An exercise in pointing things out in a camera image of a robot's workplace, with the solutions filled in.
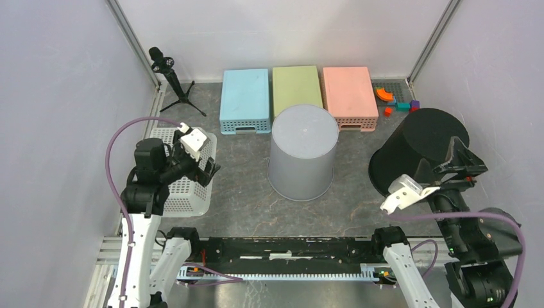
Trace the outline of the large white perforated basket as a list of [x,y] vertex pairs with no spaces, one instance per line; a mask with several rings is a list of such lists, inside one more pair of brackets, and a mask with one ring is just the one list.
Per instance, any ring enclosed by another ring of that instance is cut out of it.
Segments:
[[[174,131],[174,128],[154,128],[150,137],[159,138],[173,146]],[[203,132],[210,141],[202,151],[202,161],[199,165],[202,168],[206,166],[209,157],[215,160],[217,148],[216,135],[205,130]],[[212,179],[206,187],[203,187],[183,177],[169,185],[169,197],[164,205],[163,217],[190,218],[204,215],[210,207],[213,183]]]

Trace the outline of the blue plastic basket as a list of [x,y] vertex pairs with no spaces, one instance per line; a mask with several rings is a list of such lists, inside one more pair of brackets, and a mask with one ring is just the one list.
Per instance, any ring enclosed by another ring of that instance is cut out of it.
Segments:
[[219,125],[223,135],[271,132],[267,69],[238,69],[224,72]]

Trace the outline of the grey bin with black liner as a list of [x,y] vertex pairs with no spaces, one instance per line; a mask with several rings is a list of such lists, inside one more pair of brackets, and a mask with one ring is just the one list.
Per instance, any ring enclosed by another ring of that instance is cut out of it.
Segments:
[[268,180],[281,196],[311,201],[324,195],[334,180],[339,130],[324,108],[295,105],[273,121]]

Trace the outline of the green plastic basket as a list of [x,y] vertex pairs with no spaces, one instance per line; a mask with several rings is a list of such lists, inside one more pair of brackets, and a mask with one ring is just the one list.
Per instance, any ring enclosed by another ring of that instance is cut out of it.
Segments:
[[323,108],[318,68],[315,65],[274,67],[272,78],[274,118],[295,105]]

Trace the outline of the pink plastic basket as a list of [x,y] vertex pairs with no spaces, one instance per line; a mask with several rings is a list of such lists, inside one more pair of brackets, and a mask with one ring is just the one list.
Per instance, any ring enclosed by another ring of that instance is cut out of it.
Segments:
[[367,67],[323,68],[322,90],[340,132],[375,130],[378,108]]

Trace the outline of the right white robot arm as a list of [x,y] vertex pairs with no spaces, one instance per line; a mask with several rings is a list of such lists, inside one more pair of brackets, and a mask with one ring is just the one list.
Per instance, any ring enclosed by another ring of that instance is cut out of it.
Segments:
[[380,209],[396,210],[425,201],[448,248],[445,264],[453,307],[512,307],[525,260],[520,224],[507,212],[490,207],[470,210],[462,193],[487,171],[484,161],[458,137],[450,139],[443,163],[422,159],[415,177],[400,175],[390,184]]

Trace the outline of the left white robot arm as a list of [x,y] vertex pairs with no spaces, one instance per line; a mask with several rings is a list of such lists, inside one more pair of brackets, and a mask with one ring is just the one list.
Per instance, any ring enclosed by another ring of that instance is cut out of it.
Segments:
[[123,213],[122,247],[107,307],[167,307],[180,268],[201,255],[196,229],[173,227],[158,263],[151,264],[169,186],[186,178],[205,191],[204,204],[209,205],[212,177],[219,170],[214,161],[216,146],[217,138],[211,133],[137,143],[135,167],[117,195]]

